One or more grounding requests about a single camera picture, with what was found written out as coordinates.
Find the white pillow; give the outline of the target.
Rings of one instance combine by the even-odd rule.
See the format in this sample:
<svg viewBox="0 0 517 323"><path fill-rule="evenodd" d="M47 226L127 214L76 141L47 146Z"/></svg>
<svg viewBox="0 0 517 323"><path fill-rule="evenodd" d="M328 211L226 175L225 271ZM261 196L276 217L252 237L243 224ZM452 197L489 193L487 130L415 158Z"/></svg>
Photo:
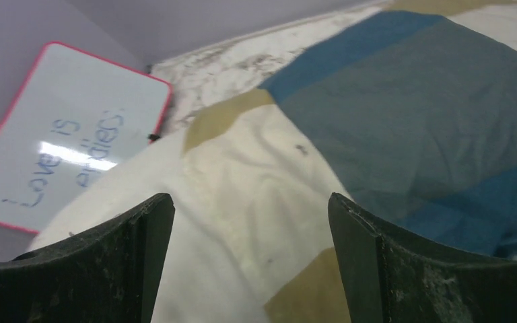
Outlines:
<svg viewBox="0 0 517 323"><path fill-rule="evenodd" d="M153 310L154 322L266 322L240 267L188 185L181 158L185 131L149 145L94 182L32 240L35 250L128 211L159 192L175 207Z"/></svg>

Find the blue beige checked pillowcase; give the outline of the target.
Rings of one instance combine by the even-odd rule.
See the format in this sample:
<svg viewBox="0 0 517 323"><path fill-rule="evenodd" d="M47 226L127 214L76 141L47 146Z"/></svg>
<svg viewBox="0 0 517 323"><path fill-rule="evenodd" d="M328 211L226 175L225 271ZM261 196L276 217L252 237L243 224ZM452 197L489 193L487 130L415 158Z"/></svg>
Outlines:
<svg viewBox="0 0 517 323"><path fill-rule="evenodd" d="M333 193L517 261L517 1L396 1L200 111L183 166L270 322L353 322Z"/></svg>

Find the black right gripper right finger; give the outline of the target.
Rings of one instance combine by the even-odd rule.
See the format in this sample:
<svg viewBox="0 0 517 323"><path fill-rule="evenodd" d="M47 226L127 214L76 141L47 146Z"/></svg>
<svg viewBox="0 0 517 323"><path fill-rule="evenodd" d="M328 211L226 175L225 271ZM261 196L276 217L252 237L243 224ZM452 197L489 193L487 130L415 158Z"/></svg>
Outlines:
<svg viewBox="0 0 517 323"><path fill-rule="evenodd" d="M339 193L328 216L353 322L517 322L517 261L436 243Z"/></svg>

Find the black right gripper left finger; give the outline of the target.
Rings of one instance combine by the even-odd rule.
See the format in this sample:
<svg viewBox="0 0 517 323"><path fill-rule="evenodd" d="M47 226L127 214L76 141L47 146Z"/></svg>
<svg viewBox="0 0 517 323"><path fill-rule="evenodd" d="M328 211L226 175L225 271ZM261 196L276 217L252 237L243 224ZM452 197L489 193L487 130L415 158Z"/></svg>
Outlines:
<svg viewBox="0 0 517 323"><path fill-rule="evenodd" d="M150 322L174 220L169 194L0 262L0 322Z"/></svg>

